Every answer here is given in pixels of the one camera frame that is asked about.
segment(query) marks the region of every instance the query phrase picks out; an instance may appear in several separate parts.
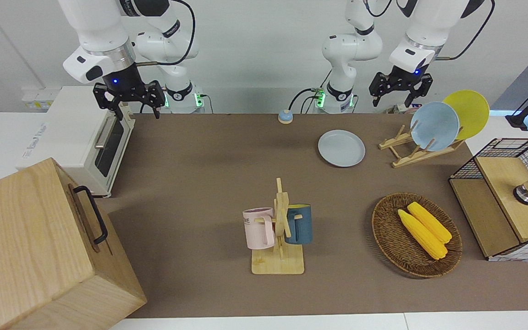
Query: mug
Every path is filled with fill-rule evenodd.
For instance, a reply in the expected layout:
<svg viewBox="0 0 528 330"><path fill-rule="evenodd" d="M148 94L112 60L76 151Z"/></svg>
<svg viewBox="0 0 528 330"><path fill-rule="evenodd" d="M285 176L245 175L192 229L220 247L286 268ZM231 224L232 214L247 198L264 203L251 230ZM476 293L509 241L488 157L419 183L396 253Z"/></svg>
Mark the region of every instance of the mug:
<svg viewBox="0 0 528 330"><path fill-rule="evenodd" d="M259 207L243 211L243 228L246 231L247 248L264 249L273 247L276 242L271 207Z"/></svg>
<svg viewBox="0 0 528 330"><path fill-rule="evenodd" d="M286 215L289 220L291 237L285 237L289 244L309 244L313 240L311 205L291 204Z"/></svg>

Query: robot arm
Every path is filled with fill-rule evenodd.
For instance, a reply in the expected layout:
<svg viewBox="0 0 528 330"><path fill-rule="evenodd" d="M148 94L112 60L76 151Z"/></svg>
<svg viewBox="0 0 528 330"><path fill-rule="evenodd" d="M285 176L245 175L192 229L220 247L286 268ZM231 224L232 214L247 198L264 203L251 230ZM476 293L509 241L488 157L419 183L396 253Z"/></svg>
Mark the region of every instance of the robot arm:
<svg viewBox="0 0 528 330"><path fill-rule="evenodd" d="M181 26L170 4L180 2L187 6L193 17L192 32ZM195 15L193 9L180 0L119 0L122 15L144 16L155 30L138 33L136 49L145 58L160 64L164 72L166 107L172 113L192 113L203 106L199 88L191 82L187 69L182 65L185 59L198 54L194 41Z"/></svg>
<svg viewBox="0 0 528 330"><path fill-rule="evenodd" d="M374 18L366 2L368 0L346 2L346 20L356 33L332 35L323 43L323 56L331 63L329 80L323 86L322 108L327 113L342 113L350 103L357 72L349 62L375 59L382 52L382 39L374 30Z"/></svg>
<svg viewBox="0 0 528 330"><path fill-rule="evenodd" d="M189 35L181 29L174 11L169 10L170 2L59 0L59 3L80 42L80 47L63 63L65 70L82 83L102 77L105 84L96 83L93 88L97 103L102 109L115 111L120 120L123 117L119 109L121 101L139 101L149 105L159 118L159 108L167 102L166 96L158 81L145 84L141 80L132 43L121 24L120 11L128 16L147 17L148 22L158 29L158 32L138 35L136 41L141 54L162 65L176 65L185 58L197 56L197 47L189 47L193 42L193 33ZM173 58L178 60L168 63ZM177 82L186 81L185 87L193 87L183 67L172 70L178 74Z"/></svg>
<svg viewBox="0 0 528 330"><path fill-rule="evenodd" d="M122 101L149 105L158 119L158 108L165 103L164 93L158 81L149 84L142 81L115 1L59 0L59 3L80 42L79 48L63 63L65 70L82 83L102 77L105 84L96 83L93 94L99 107L115 112L119 120L123 118L119 107Z"/></svg>
<svg viewBox="0 0 528 330"><path fill-rule="evenodd" d="M484 0L408 0L400 7L411 24L401 42L390 54L394 66L388 75L379 72L369 86L378 105L381 96L394 90L407 90L405 105L419 96L426 96L433 79L425 73L448 39L449 31L468 16Z"/></svg>

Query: oven door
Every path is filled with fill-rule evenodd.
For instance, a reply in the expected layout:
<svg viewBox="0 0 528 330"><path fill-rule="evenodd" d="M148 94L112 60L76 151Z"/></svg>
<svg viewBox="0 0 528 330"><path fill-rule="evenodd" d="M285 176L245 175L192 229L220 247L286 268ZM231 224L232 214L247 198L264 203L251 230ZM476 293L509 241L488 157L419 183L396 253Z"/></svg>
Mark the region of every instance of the oven door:
<svg viewBox="0 0 528 330"><path fill-rule="evenodd" d="M111 165L116 154L120 150L120 144L124 137L124 127L115 117L111 115L105 119L105 124L95 143L98 150L95 158L95 167L101 172L103 177L107 177L111 171Z"/></svg>
<svg viewBox="0 0 528 330"><path fill-rule="evenodd" d="M118 121L113 114L105 118L103 128L94 144L96 150L94 161L89 165L89 172L104 186L104 190L94 194L110 195L131 132L132 128L125 116L122 121Z"/></svg>

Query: wooden mug stand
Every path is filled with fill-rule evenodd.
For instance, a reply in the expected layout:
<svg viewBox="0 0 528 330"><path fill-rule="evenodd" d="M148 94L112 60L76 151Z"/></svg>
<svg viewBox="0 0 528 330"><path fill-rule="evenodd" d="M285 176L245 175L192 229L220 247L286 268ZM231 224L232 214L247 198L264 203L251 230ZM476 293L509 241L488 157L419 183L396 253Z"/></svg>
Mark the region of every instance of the wooden mug stand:
<svg viewBox="0 0 528 330"><path fill-rule="evenodd" d="M405 165L414 164L414 163L417 163L417 162L425 160L425 159L429 159L429 158L441 156L441 155L446 154L446 153L453 152L457 148L459 148L459 146L461 146L461 144L463 144L463 142L465 141L465 140L455 140L449 147L447 147L447 148L445 148L443 150L440 150L438 152L430 152L427 149L429 149L429 147L431 147L431 145L435 142L435 139L433 138L427 144L427 147L425 147L424 149L421 148L420 146L416 146L415 149L413 149L413 151L411 152L410 155L408 155L406 157L401 157L398 154L398 152L396 152L394 147L395 146L400 146L402 144L406 144L406 143L409 143L409 142L413 142L413 138L411 136L411 132L413 131L413 129L415 129L415 126L417 126L418 122L419 121L415 121L415 123L413 123L413 125L411 126L411 129L409 129L409 131L406 132L406 133L402 133L404 131L404 129L405 129L405 125L402 125L401 129L398 130L398 133L396 134L396 136L394 138L386 139L386 140L384 140L384 142L382 142L382 143L380 143L378 145L380 150L384 150L384 149L388 148L388 149L390 149L390 151L392 151L392 153L394 154L394 157L396 157L396 161L392 162L392 167L394 167L395 169L397 167L403 167Z"/></svg>
<svg viewBox="0 0 528 330"><path fill-rule="evenodd" d="M303 246L288 244L285 235L291 237L289 221L286 217L289 209L289 193L282 191L281 178L276 178L276 198L274 214L276 243L274 247L252 250L252 273L261 274L302 274L304 273Z"/></svg>

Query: green led light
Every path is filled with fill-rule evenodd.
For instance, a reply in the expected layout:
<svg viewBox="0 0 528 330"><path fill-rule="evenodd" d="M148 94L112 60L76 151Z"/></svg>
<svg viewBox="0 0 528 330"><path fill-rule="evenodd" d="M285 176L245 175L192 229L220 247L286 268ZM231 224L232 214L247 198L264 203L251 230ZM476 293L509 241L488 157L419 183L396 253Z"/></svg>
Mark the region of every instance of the green led light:
<svg viewBox="0 0 528 330"><path fill-rule="evenodd" d="M319 96L317 96L317 107L323 108L323 105L325 105L325 92L323 92L323 90L320 90Z"/></svg>
<svg viewBox="0 0 528 330"><path fill-rule="evenodd" d="M195 93L195 103L197 104L197 107L203 106L203 99L197 93Z"/></svg>

